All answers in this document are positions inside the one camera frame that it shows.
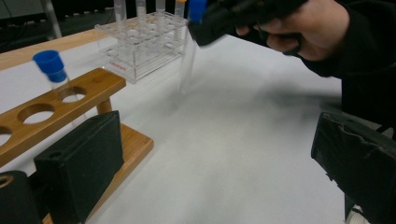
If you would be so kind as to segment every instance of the white table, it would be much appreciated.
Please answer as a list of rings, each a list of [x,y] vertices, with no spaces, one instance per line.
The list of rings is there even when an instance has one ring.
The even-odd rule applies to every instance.
[[[61,55],[71,78],[104,58],[95,42]],[[88,223],[344,223],[343,192],[310,157],[320,111],[340,105],[340,81],[231,36],[195,59],[185,95],[176,60],[111,98],[154,149]],[[0,113],[50,89],[33,63],[0,71],[0,83]],[[51,141],[0,171],[32,173],[29,158]]]

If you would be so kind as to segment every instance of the clear plastic test tube rack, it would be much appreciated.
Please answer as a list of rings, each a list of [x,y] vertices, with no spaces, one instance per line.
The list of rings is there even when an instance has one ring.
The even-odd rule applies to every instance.
[[[179,16],[164,12],[164,20],[160,21],[163,27],[157,29],[155,12],[144,16],[144,22],[141,15],[125,20],[123,30],[116,22],[94,27],[99,51],[107,55],[103,67],[134,84],[181,56],[183,41],[179,37],[175,41],[175,33],[178,35],[178,30],[187,23]]]

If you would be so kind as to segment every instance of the human hand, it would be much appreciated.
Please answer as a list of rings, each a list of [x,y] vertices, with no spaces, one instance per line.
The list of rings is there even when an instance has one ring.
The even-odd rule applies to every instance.
[[[281,35],[302,35],[298,54],[308,61],[325,60],[342,50],[349,25],[347,10],[334,0],[308,0],[288,17],[273,19],[256,27],[269,33],[267,45],[286,52],[299,45],[297,39]],[[248,33],[247,27],[238,27],[239,35]]]

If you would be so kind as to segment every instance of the wooden test tube rack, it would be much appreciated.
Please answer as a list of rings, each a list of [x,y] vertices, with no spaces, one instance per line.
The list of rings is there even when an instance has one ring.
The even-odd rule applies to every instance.
[[[19,105],[0,115],[0,134],[10,134],[10,138],[0,146],[0,167],[20,156],[29,148],[46,139],[63,126],[72,122],[85,112],[94,108],[99,114],[112,110],[110,96],[126,86],[125,79],[96,68],[80,77],[71,80],[57,91],[48,91],[35,99]],[[58,92],[76,92],[84,95],[78,101],[64,103]],[[51,117],[33,124],[23,123],[33,114],[49,111]],[[151,138],[121,124],[124,164],[115,174],[102,198],[92,209],[90,216],[117,189],[122,181],[132,172],[151,151],[154,143]],[[52,223],[50,216],[43,223]]]

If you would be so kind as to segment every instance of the blue cap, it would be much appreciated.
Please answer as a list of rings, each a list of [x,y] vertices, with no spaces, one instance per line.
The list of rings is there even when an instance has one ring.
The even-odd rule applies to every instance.
[[[33,56],[33,61],[35,61],[41,72],[48,76],[50,81],[61,82],[66,78],[66,73],[63,71],[64,63],[58,51],[49,49],[38,52]]]
[[[206,0],[190,0],[189,2],[189,20],[200,22],[206,9]]]

